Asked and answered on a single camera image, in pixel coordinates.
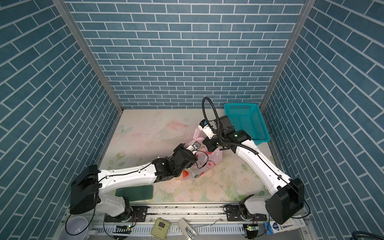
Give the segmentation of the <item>pink plastic bag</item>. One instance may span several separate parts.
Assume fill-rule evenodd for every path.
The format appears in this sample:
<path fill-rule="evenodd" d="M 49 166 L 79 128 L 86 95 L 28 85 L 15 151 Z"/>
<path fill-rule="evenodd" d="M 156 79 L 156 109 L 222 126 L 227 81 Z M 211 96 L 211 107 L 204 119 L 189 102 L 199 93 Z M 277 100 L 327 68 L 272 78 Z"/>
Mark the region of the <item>pink plastic bag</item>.
<path fill-rule="evenodd" d="M 183 170 L 181 180 L 187 181 L 199 178 L 223 160 L 223 154 L 219 151 L 219 149 L 214 150 L 212 153 L 208 151 L 207 147 L 203 144 L 203 140 L 205 138 L 206 135 L 204 132 L 199 128 L 196 128 L 193 140 L 188 144 L 188 146 L 194 144 L 195 142 L 198 142 L 201 145 L 196 151 L 198 160 L 193 166 Z"/>

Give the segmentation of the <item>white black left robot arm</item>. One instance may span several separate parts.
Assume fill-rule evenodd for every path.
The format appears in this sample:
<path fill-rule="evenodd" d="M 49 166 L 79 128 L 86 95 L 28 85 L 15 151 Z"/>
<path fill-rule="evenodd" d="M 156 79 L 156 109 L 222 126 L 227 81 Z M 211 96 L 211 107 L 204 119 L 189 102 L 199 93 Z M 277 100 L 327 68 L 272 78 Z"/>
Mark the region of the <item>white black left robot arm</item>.
<path fill-rule="evenodd" d="M 157 158 L 147 165 L 119 170 L 100 170 L 96 165 L 85 168 L 71 182 L 70 214 L 91 210 L 105 213 L 119 221 L 131 215 L 129 200 L 111 192 L 117 189 L 151 185 L 179 177 L 198 160 L 198 142 L 185 147 L 179 144 L 170 157 Z"/>

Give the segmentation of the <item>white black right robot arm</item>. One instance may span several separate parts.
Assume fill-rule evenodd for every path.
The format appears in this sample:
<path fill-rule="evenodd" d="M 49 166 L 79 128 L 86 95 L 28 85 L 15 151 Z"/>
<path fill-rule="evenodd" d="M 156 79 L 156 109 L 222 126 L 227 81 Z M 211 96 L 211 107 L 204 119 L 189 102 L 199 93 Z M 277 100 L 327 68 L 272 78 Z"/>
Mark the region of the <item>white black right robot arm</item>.
<path fill-rule="evenodd" d="M 246 210 L 250 214 L 268 214 L 278 224 L 284 224 L 289 219 L 295 219 L 296 214 L 304 208 L 306 199 L 305 185 L 299 179 L 292 179 L 278 169 L 263 153 L 260 152 L 252 138 L 243 130 L 236 131 L 228 116 L 214 121 L 214 128 L 209 121 L 202 120 L 199 130 L 206 138 L 203 144 L 209 152 L 217 148 L 231 150 L 243 159 L 260 177 L 271 194 L 259 207 L 255 197 L 244 200 Z"/>

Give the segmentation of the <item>teal plastic basket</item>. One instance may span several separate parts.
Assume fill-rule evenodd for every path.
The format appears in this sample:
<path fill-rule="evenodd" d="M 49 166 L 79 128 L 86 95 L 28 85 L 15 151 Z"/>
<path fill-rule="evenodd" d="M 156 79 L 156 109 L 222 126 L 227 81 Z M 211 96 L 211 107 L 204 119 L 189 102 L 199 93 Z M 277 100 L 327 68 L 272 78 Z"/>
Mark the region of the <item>teal plastic basket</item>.
<path fill-rule="evenodd" d="M 237 131 L 244 130 L 256 145 L 268 143 L 271 138 L 261 110 L 257 104 L 227 103 L 225 114 Z"/>

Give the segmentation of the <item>green timer device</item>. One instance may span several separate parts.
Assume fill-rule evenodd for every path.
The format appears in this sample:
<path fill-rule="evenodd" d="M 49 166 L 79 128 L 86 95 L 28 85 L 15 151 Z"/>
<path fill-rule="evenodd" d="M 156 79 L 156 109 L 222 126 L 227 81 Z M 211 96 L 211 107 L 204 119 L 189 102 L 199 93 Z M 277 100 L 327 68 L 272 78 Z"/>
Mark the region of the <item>green timer device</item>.
<path fill-rule="evenodd" d="M 171 227 L 170 222 L 163 220 L 161 218 L 157 218 L 151 230 L 151 235 L 160 240 L 165 240 L 168 235 L 168 231 L 170 227 Z"/>

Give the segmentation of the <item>grey remote device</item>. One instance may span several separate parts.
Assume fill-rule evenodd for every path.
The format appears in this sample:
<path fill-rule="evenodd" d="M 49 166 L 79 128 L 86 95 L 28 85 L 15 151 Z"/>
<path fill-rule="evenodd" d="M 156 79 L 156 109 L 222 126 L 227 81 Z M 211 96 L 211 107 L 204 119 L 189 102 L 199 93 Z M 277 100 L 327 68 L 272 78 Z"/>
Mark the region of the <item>grey remote device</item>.
<path fill-rule="evenodd" d="M 178 225 L 187 240 L 193 240 L 198 236 L 198 233 L 184 219 L 180 219 Z"/>

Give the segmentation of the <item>white blue box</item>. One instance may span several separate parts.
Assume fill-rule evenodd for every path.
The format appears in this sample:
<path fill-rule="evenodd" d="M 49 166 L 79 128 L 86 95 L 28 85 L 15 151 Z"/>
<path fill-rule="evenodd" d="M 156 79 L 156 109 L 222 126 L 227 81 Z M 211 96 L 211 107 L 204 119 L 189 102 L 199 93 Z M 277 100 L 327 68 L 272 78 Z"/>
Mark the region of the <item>white blue box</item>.
<path fill-rule="evenodd" d="M 278 224 L 276 221 L 269 221 L 264 223 L 266 228 L 266 234 L 267 235 L 273 235 L 283 232 L 289 232 L 293 230 L 297 230 L 303 227 L 306 227 L 307 224 L 305 223 L 304 219 L 299 218 L 300 215 L 296 216 L 295 218 L 289 218 L 285 223 Z"/>

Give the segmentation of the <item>white bowl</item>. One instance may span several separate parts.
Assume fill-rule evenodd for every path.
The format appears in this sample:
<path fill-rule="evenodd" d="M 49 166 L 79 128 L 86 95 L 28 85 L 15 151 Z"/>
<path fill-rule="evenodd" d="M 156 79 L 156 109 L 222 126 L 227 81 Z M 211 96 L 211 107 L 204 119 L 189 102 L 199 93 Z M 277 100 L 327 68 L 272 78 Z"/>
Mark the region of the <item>white bowl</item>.
<path fill-rule="evenodd" d="M 67 222 L 59 233 L 58 240 L 87 240 L 88 220 L 84 217 L 76 217 Z"/>

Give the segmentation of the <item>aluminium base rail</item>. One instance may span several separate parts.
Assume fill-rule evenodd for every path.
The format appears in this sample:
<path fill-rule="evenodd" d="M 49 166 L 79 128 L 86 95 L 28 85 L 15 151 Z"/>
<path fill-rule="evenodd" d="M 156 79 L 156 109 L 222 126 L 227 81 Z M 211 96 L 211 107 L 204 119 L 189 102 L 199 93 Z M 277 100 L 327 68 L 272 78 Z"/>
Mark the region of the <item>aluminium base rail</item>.
<path fill-rule="evenodd" d="M 236 235 L 246 238 L 268 236 L 264 223 L 273 221 L 267 214 L 241 215 L 238 204 L 149 204 L 147 206 L 134 206 L 136 219 L 122 223 L 114 223 L 100 217 L 91 228 L 96 236 L 115 237 L 127 240 L 130 237 L 153 237 L 151 230 L 157 218 L 171 223 L 167 237 L 181 236 L 178 222 L 184 219 L 197 233 L 194 238 L 208 235 Z"/>

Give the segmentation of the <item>aluminium corner post right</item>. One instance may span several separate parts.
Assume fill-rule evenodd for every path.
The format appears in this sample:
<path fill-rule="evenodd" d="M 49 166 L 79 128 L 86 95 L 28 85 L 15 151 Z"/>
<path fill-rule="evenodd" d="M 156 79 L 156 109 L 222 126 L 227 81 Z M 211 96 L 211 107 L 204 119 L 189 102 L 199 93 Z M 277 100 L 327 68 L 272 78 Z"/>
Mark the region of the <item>aluminium corner post right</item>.
<path fill-rule="evenodd" d="M 259 106 L 261 112 L 263 112 L 267 107 L 268 101 L 272 96 L 273 90 L 279 81 L 279 77 L 282 74 L 282 71 L 283 71 L 283 69 L 284 69 L 284 67 L 288 61 L 288 58 L 289 58 L 289 56 L 290 56 L 290 54 L 291 54 L 291 52 L 295 46 L 295 43 L 297 42 L 297 40 L 299 38 L 299 35 L 300 35 L 300 33 L 304 27 L 304 24 L 305 24 L 307 18 L 309 17 L 309 14 L 310 14 L 315 2 L 316 2 L 315 0 L 305 1 L 305 4 L 304 4 L 304 6 L 303 6 L 303 8 L 299 14 L 297 23 L 295 24 L 295 26 L 293 28 L 292 34 L 291 34 L 291 36 L 287 42 L 287 45 L 286 45 L 286 47 L 285 47 L 285 49 L 281 55 L 279 64 L 276 67 L 274 75 L 271 78 L 271 81 L 267 87 L 267 91 L 266 91 L 266 93 L 262 99 L 262 102 Z"/>

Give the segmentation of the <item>aluminium corner post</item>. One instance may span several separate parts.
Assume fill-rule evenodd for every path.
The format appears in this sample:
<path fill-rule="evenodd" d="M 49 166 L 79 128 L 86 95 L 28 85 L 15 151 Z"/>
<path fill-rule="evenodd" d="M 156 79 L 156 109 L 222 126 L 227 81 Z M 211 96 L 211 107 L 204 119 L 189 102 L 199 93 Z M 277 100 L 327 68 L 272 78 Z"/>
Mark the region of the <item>aluminium corner post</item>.
<path fill-rule="evenodd" d="M 81 51 L 83 52 L 86 59 L 88 60 L 91 68 L 94 70 L 97 77 L 99 78 L 99 81 L 101 82 L 101 84 L 105 88 L 108 96 L 110 97 L 110 99 L 114 103 L 116 109 L 121 114 L 123 112 L 124 108 L 122 107 L 116 94 L 112 90 L 112 87 L 111 87 L 109 81 L 107 80 L 103 70 L 101 69 L 101 67 L 100 67 L 99 63 L 97 62 L 94 54 L 92 53 L 92 50 L 90 49 L 87 41 L 85 40 L 83 34 L 81 33 L 81 30 L 78 27 L 75 19 L 71 15 L 65 1 L 52 0 L 52 2 L 54 4 L 54 6 L 56 7 L 56 9 L 58 10 L 61 17 L 63 18 L 65 24 L 69 28 L 71 34 L 73 35 L 74 39 L 76 40 L 77 44 L 79 45 Z"/>
<path fill-rule="evenodd" d="M 315 2 L 316 2 L 315 0 L 305 1 L 305 4 L 304 4 L 304 6 L 303 6 L 303 8 L 299 14 L 297 23 L 295 24 L 295 26 L 293 28 L 292 34 L 291 34 L 291 36 L 287 42 L 287 45 L 286 45 L 286 47 L 285 47 L 285 49 L 281 55 L 279 64 L 276 67 L 274 75 L 271 78 L 271 81 L 267 87 L 267 91 L 266 91 L 266 93 L 262 99 L 262 102 L 259 106 L 261 112 L 263 112 L 267 107 L 268 101 L 272 96 L 273 90 L 279 81 L 279 77 L 282 74 L 282 71 L 283 71 L 283 69 L 284 69 L 284 67 L 288 61 L 288 58 L 289 58 L 289 56 L 290 56 L 290 54 L 291 54 L 291 52 L 295 46 L 295 43 L 297 42 L 297 40 L 299 38 L 299 35 L 300 35 L 300 33 L 304 27 L 304 24 L 305 24 L 307 18 L 309 17 L 309 14 L 310 14 Z"/>

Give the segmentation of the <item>aluminium corner post left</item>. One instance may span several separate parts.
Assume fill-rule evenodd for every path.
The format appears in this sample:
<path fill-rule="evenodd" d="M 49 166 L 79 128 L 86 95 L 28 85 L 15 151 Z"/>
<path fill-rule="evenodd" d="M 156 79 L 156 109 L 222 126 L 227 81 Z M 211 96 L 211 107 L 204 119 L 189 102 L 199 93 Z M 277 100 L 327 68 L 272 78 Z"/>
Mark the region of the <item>aluminium corner post left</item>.
<path fill-rule="evenodd" d="M 77 44 L 79 45 L 81 51 L 83 52 L 86 59 L 88 60 L 91 68 L 94 70 L 97 77 L 99 78 L 99 81 L 101 82 L 101 84 L 105 88 L 108 96 L 110 97 L 110 99 L 114 103 L 116 109 L 121 114 L 123 112 L 124 108 L 122 107 L 116 94 L 112 90 L 112 87 L 111 87 L 109 81 L 107 80 L 103 70 L 101 69 L 101 67 L 100 67 L 99 63 L 97 62 L 94 54 L 92 53 L 92 50 L 90 49 L 87 41 L 85 40 L 83 34 L 81 33 L 81 30 L 78 27 L 75 19 L 71 15 L 65 1 L 52 0 L 52 2 L 54 4 L 54 6 L 56 7 L 56 9 L 58 10 L 61 17 L 63 18 L 65 24 L 69 28 L 71 34 L 73 35 L 74 39 L 76 40 Z"/>

